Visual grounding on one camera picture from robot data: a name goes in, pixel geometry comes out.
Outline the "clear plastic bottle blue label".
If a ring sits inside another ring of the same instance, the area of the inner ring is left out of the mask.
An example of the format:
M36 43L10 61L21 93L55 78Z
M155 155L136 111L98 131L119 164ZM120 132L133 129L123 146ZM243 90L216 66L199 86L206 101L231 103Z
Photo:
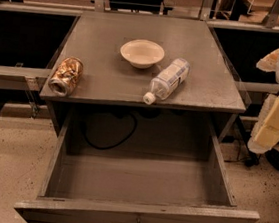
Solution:
M149 85L149 90L143 96L145 104L154 104L157 100L167 99L174 90L188 77L189 62L183 58L177 58L154 77Z

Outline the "open grey top drawer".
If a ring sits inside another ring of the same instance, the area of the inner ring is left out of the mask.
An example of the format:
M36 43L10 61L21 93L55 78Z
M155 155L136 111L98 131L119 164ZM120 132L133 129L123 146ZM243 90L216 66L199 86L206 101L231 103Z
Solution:
M131 142L95 150L84 143L75 114L65 119L41 190L18 202L27 223L255 223L240 210L227 180L219 141L205 121L179 121L147 145L141 120Z

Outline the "grey wooden cabinet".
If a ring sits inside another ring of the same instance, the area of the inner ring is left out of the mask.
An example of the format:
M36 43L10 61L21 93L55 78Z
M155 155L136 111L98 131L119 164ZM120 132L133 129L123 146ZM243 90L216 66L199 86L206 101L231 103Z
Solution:
M204 21L84 12L58 60L68 57L83 63L73 93L61 97L49 86L41 90L56 130L61 129L68 102L142 106L152 77L176 58L189 62L189 76L159 107L236 114L246 109Z

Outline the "white bowl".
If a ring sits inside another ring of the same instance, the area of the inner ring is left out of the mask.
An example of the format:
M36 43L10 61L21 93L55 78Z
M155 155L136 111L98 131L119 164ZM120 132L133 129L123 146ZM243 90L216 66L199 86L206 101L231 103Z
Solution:
M155 42L139 39L123 44L122 57L135 68L146 69L164 59L164 49Z

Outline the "crushed orange soda can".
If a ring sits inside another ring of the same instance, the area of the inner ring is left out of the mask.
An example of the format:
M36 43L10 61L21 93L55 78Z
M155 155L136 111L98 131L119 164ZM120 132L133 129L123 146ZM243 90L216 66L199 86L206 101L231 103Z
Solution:
M83 63L78 58L68 57L59 63L48 80L50 90L61 97L72 94L83 73Z

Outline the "grey metal rail left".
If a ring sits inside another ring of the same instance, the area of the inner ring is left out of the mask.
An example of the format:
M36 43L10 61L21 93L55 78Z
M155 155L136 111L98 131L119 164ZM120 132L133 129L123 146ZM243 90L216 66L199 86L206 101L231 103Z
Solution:
M50 69L0 65L0 89L39 92L49 77Z

